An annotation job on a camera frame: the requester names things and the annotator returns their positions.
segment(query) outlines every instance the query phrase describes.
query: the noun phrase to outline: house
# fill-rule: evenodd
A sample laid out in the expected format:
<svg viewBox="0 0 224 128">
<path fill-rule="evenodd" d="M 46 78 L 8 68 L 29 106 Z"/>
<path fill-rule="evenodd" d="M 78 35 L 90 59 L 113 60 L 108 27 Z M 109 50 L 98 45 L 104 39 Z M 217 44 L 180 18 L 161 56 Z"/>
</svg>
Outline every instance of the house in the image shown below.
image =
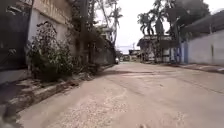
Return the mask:
<svg viewBox="0 0 224 128">
<path fill-rule="evenodd" d="M 184 28 L 181 62 L 224 65 L 224 10 Z"/>
<path fill-rule="evenodd" d="M 157 35 L 144 36 L 137 44 L 140 47 L 141 61 L 170 62 L 173 58 L 172 39 L 168 35 L 160 37 L 157 43 Z"/>
<path fill-rule="evenodd" d="M 140 50 L 129 50 L 130 61 L 140 60 Z"/>
</svg>

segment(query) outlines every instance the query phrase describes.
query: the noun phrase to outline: road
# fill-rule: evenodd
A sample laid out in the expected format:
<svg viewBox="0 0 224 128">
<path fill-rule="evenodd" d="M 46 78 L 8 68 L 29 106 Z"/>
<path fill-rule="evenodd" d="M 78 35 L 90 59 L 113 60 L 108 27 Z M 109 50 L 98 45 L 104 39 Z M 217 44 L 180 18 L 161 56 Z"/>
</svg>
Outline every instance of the road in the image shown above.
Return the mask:
<svg viewBox="0 0 224 128">
<path fill-rule="evenodd" d="M 24 128 L 223 128 L 224 75 L 122 63 L 20 112 Z"/>
</svg>

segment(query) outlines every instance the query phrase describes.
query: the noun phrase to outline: distant building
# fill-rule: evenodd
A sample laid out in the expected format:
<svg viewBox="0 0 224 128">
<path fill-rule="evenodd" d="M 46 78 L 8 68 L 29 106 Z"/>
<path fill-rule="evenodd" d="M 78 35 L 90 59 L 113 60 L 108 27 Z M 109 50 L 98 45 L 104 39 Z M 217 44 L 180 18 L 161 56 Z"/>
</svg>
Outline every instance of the distant building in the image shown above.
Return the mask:
<svg viewBox="0 0 224 128">
<path fill-rule="evenodd" d="M 139 61 L 140 55 L 140 50 L 129 50 L 130 61 Z"/>
<path fill-rule="evenodd" d="M 155 43 L 157 42 L 156 35 L 144 36 L 139 40 L 137 46 L 140 47 L 141 61 L 155 61 L 155 59 L 157 62 L 170 61 L 171 55 L 169 51 L 172 50 L 172 38 L 168 35 L 161 36 L 160 38 L 159 43 Z"/>
</svg>

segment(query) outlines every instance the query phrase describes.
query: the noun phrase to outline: white wall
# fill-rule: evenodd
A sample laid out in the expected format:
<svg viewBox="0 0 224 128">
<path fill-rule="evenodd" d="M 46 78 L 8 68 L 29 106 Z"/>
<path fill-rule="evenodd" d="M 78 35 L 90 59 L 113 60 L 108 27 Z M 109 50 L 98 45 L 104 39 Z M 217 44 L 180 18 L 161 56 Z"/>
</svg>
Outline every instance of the white wall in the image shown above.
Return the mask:
<svg viewBox="0 0 224 128">
<path fill-rule="evenodd" d="M 188 46 L 189 63 L 224 65 L 224 31 L 192 40 Z"/>
<path fill-rule="evenodd" d="M 58 23 L 55 20 L 50 19 L 49 17 L 41 14 L 38 10 L 33 9 L 31 20 L 30 20 L 30 29 L 29 29 L 29 41 L 32 41 L 33 36 L 37 34 L 37 24 L 43 23 L 45 21 L 50 21 L 57 31 L 57 40 L 65 41 L 67 34 L 67 27 L 64 24 Z"/>
</svg>

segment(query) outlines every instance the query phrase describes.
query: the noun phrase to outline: wall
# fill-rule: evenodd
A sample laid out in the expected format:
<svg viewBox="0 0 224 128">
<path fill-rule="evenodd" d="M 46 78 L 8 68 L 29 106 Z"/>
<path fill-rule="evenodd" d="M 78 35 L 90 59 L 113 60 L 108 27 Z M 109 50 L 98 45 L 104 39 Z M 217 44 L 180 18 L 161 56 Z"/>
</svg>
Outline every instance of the wall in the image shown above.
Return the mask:
<svg viewBox="0 0 224 128">
<path fill-rule="evenodd" d="M 36 35 L 37 24 L 50 21 L 56 31 L 57 39 L 66 40 L 67 23 L 71 19 L 71 7 L 67 0 L 35 0 L 29 30 L 29 41 Z"/>
<path fill-rule="evenodd" d="M 224 31 L 188 42 L 188 61 L 224 65 Z"/>
</svg>

